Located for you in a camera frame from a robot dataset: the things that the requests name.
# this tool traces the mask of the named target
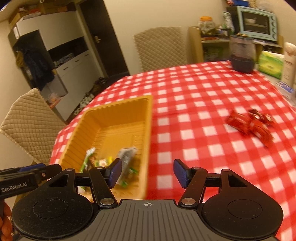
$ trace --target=bottle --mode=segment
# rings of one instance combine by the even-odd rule
[[[296,72],[296,46],[291,43],[285,43],[284,55],[285,60],[281,81],[293,88]]]

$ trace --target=red and white checkered tablecloth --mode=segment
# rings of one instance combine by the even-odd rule
[[[277,237],[296,240],[296,113],[262,74],[241,74],[229,62],[180,66],[124,77],[98,95],[91,107],[153,95],[148,199],[176,199],[184,190],[173,174],[173,160],[220,173],[228,168],[274,198],[284,211]],[[232,109],[271,114],[274,145],[243,136],[225,124]],[[56,140],[51,163],[59,160],[77,126],[77,116]],[[205,200],[217,193],[208,188]]]

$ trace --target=human hand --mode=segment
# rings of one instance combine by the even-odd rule
[[[12,224],[9,221],[9,218],[11,216],[11,210],[10,207],[7,205],[7,203],[4,203],[4,209],[3,209],[3,219],[0,218],[0,228],[1,228],[1,241],[12,241]]]

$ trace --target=white cabinet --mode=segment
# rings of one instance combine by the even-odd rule
[[[25,34],[38,30],[38,24],[35,18],[30,18],[17,22],[17,29],[19,31],[19,35],[23,36]]]
[[[62,44],[59,14],[42,15],[35,19],[46,50]]]
[[[58,12],[26,19],[17,23],[20,36],[40,31],[46,50],[83,37],[75,12]]]
[[[57,72],[68,94],[56,105],[56,109],[63,119],[67,120],[99,76],[89,51],[61,65],[57,68]]]

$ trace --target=oven window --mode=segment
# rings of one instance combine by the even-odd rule
[[[244,30],[262,34],[270,34],[269,17],[251,12],[242,12]]]

